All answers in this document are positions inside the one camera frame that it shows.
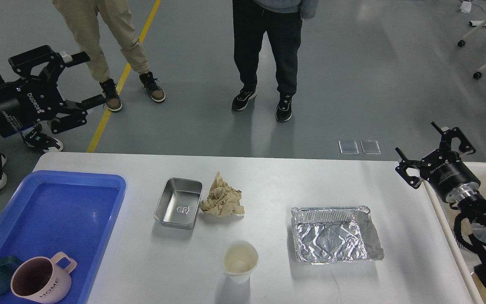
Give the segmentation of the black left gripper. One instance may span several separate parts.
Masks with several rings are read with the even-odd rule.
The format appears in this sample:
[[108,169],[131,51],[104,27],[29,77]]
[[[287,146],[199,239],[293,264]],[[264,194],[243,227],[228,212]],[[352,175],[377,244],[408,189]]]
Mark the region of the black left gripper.
[[54,134],[86,125],[88,110],[104,104],[106,98],[64,100],[57,81],[65,68],[89,60],[86,52],[54,52],[48,45],[10,57],[8,63],[20,79],[0,85],[0,136],[9,137],[39,121],[50,120]]

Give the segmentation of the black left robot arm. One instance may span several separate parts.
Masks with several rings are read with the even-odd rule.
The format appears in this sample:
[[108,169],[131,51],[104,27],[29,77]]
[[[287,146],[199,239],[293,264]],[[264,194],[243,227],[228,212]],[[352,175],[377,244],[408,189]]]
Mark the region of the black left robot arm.
[[104,96],[81,102],[66,100],[57,81],[65,68],[88,61],[86,52],[54,52],[47,45],[9,58],[19,79],[0,85],[0,136],[9,137],[41,121],[47,121],[52,133],[85,125],[88,110],[104,104]]

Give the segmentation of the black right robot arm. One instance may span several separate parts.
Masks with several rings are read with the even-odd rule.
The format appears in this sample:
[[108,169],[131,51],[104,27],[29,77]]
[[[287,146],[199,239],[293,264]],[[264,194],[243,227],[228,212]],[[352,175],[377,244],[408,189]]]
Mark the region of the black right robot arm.
[[410,160],[396,148],[400,159],[395,171],[414,189],[428,185],[439,202],[457,211],[452,225],[446,219],[440,224],[449,229],[449,243],[478,257],[474,272],[486,289],[486,199],[480,193],[481,181],[461,159],[476,150],[458,127],[431,124],[440,134],[438,148],[420,160]]

